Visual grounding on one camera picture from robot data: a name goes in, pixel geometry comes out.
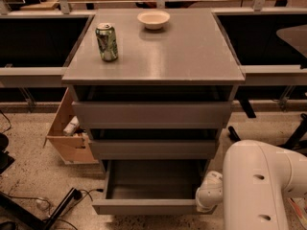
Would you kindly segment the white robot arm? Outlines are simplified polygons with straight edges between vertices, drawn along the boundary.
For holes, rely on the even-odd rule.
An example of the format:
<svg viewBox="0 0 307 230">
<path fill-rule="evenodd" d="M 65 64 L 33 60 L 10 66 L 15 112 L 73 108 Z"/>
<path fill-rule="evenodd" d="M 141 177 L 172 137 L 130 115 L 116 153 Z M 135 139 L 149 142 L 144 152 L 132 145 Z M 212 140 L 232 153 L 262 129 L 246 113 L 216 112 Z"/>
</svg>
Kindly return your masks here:
<svg viewBox="0 0 307 230">
<path fill-rule="evenodd" d="M 196 191 L 196 205 L 207 212 L 223 204 L 224 230 L 289 230 L 283 198 L 306 194 L 306 156 L 243 140 L 227 150 L 221 173 L 205 176 Z"/>
</svg>

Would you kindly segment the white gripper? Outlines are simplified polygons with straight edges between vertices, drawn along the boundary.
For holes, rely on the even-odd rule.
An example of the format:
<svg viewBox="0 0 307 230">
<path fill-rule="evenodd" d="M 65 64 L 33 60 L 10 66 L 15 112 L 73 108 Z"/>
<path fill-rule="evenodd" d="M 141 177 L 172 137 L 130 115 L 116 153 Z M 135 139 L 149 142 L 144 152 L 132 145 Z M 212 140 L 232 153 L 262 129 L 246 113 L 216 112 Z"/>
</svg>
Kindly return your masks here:
<svg viewBox="0 0 307 230">
<path fill-rule="evenodd" d="M 223 201 L 223 175 L 210 171 L 195 193 L 197 211 L 207 213 Z"/>
</svg>

